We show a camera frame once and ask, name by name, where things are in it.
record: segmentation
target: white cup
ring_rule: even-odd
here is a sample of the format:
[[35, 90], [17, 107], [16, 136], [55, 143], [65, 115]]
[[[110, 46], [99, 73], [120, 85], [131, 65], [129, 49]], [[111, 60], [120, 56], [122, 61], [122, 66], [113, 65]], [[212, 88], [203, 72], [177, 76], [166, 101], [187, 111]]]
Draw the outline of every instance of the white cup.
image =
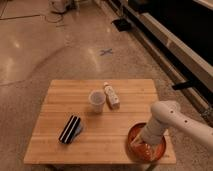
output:
[[89, 102], [94, 113], [102, 113], [106, 95], [101, 90], [94, 90], [89, 95]]

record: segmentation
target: small bottle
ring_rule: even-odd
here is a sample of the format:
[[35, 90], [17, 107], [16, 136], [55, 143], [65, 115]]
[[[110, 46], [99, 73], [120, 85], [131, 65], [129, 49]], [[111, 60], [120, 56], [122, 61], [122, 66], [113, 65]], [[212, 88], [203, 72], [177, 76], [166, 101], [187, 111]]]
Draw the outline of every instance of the small bottle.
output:
[[112, 109], [120, 108], [120, 100], [116, 95], [112, 86], [110, 86], [107, 82], [104, 83], [104, 92], [107, 96], [107, 102]]

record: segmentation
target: concrete floor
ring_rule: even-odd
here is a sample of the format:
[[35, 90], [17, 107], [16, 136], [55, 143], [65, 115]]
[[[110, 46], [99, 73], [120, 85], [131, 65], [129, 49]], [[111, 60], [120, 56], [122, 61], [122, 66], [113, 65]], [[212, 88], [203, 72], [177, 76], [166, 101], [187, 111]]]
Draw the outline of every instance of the concrete floor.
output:
[[[0, 1], [0, 12], [4, 7]], [[8, 1], [2, 18], [45, 14], [47, 0]], [[80, 2], [64, 20], [52, 24], [44, 17], [0, 21], [0, 170], [43, 171], [43, 166], [23, 164], [23, 157], [52, 79], [152, 78], [160, 100], [177, 100], [182, 112], [203, 122], [199, 114], [153, 61], [131, 32], [118, 32], [114, 15], [105, 6]], [[113, 54], [101, 56], [112, 48]], [[213, 170], [213, 157], [200, 145], [170, 128], [176, 165], [156, 170]], [[65, 170], [143, 170], [134, 165], [70, 166]]]

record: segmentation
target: tabletop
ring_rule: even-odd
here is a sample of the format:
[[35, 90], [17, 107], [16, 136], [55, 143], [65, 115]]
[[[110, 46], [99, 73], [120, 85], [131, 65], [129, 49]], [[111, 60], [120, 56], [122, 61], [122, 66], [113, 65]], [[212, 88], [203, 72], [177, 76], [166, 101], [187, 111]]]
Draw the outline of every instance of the tabletop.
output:
[[[104, 105], [102, 114], [93, 114], [88, 101], [92, 90], [108, 82], [120, 99], [120, 109]], [[158, 100], [153, 80], [53, 80], [32, 133], [25, 164], [131, 164], [126, 150], [130, 128], [151, 117], [150, 105]], [[74, 114], [81, 118], [83, 131], [74, 141], [59, 142], [65, 124]], [[168, 134], [166, 151], [157, 162], [174, 164], [176, 157]]]

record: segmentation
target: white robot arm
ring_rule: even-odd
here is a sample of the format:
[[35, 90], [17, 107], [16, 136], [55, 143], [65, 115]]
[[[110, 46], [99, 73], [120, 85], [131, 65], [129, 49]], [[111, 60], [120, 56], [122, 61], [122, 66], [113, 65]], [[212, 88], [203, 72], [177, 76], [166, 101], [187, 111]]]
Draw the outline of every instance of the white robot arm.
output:
[[147, 144], [157, 145], [161, 142], [166, 129], [173, 126], [186, 133], [213, 154], [213, 128], [183, 115], [180, 112], [180, 105], [176, 101], [155, 102], [151, 106], [151, 112], [151, 119], [133, 142], [142, 139]]

